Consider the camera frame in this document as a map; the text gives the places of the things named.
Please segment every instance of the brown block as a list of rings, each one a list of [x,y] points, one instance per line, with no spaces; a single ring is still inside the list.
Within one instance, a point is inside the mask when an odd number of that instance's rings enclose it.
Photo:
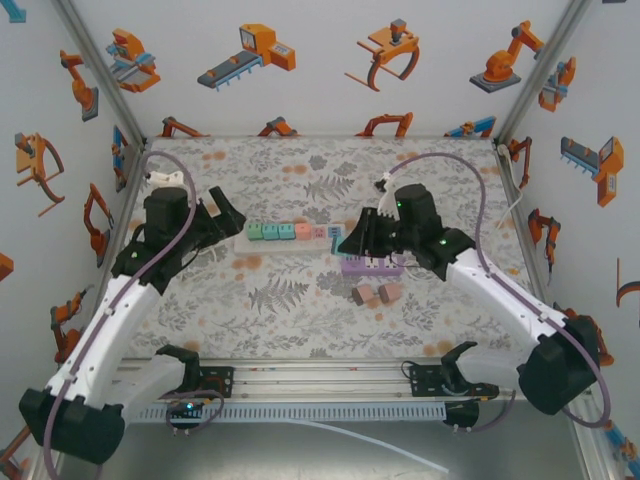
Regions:
[[[378,294],[382,303],[393,302],[402,296],[402,285],[399,283],[387,283],[378,288]]]
[[[353,300],[356,302],[357,306],[364,305],[375,297],[371,285],[360,285],[359,287],[351,290],[351,295],[353,296]]]
[[[13,272],[13,260],[0,253],[0,281]]]

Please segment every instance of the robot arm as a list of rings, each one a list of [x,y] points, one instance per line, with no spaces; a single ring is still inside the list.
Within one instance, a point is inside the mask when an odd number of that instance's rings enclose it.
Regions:
[[[158,188],[145,199],[146,223],[136,229],[131,242],[118,254],[104,299],[78,346],[43,391],[29,389],[20,400],[20,412],[38,444],[43,445],[47,419],[58,401],[61,403],[51,436],[52,447],[102,464],[115,452],[129,422],[147,405],[168,392],[197,390],[198,354],[170,345],[158,350],[135,375],[115,385],[112,379],[140,323],[171,279],[184,268],[183,259],[189,252],[242,231],[246,219],[231,206],[222,190],[215,187],[209,193],[221,213],[212,218],[200,200],[185,235],[144,271],[111,310],[114,297],[176,238],[189,215],[183,188]],[[80,367],[73,370],[85,350]]]
[[[364,208],[338,250],[372,257],[410,251],[420,266],[485,305],[522,349],[501,353],[475,342],[457,346],[442,359],[451,391],[464,391],[473,383],[519,387],[538,410],[553,415],[596,380],[581,354],[550,323],[577,340],[598,365],[597,335],[588,319],[565,322],[563,313],[544,305],[488,261],[469,236],[443,227],[423,185],[398,189],[393,207],[388,205],[381,213]]]

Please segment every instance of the floral tablecloth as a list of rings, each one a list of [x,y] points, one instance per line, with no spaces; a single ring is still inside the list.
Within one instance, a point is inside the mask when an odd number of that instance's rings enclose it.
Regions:
[[[487,187],[483,238],[507,208],[489,140],[234,138],[157,139],[152,150],[184,161],[212,215],[207,190],[222,187],[248,221],[344,223],[353,228],[363,206],[376,206],[372,182],[421,152],[449,152],[473,162]],[[149,168],[175,167],[161,157]],[[406,169],[400,184],[422,182],[433,193],[445,225],[473,233],[479,187],[456,162],[427,159]],[[144,221],[143,185],[129,223]],[[509,218],[484,249],[503,270],[529,288],[515,226]],[[128,357],[149,357],[163,344],[185,346],[202,358],[402,358],[440,356],[476,340],[509,350],[503,328],[463,292],[435,275],[411,269],[399,278],[343,277],[330,254],[255,256],[233,254],[233,240],[201,252],[175,277],[136,333]],[[374,299],[356,306],[351,289],[365,283],[403,285],[392,304]]]

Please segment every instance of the green block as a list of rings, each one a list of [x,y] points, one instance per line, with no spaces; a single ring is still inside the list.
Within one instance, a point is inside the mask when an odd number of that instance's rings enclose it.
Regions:
[[[255,240],[262,240],[262,224],[250,223],[247,226],[247,238],[252,242]]]
[[[279,240],[278,225],[272,223],[262,226],[262,236],[265,240]]]
[[[283,223],[278,225],[278,236],[280,240],[295,240],[296,231],[293,223]]]

